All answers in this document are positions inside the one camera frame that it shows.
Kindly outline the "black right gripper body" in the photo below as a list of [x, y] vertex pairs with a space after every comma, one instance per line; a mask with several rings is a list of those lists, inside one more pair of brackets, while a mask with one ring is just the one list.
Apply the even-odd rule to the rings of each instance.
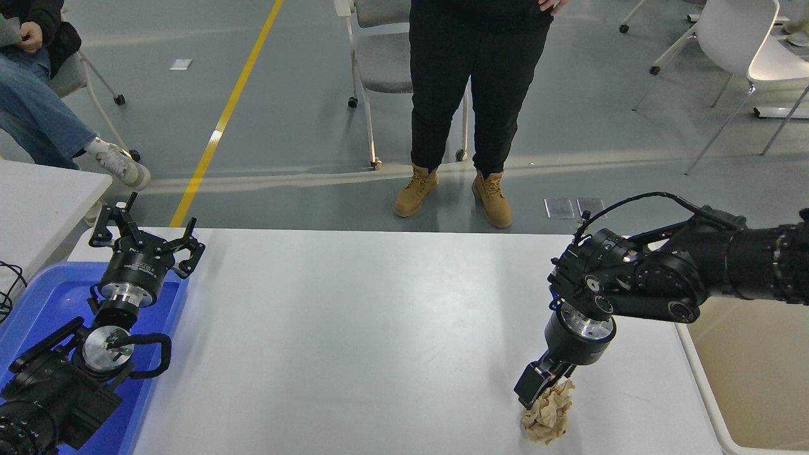
[[593, 320], [575, 309], [558, 309], [547, 325], [550, 359], [570, 365], [592, 365], [614, 337], [614, 319]]

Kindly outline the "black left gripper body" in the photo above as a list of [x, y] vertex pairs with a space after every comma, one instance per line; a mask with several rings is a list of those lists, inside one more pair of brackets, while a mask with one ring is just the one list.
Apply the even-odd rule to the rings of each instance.
[[113, 294], [125, 286], [142, 289], [145, 294], [159, 294], [171, 261], [167, 254], [159, 256], [132, 247], [113, 247], [113, 255], [99, 281], [102, 294]]

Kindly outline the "seated person's hand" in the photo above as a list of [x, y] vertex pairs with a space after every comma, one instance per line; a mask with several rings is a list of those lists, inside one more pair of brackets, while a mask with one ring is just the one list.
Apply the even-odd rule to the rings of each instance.
[[20, 24], [20, 42], [18, 48], [27, 54], [35, 54], [43, 46], [43, 32], [39, 24], [35, 22], [24, 22]]

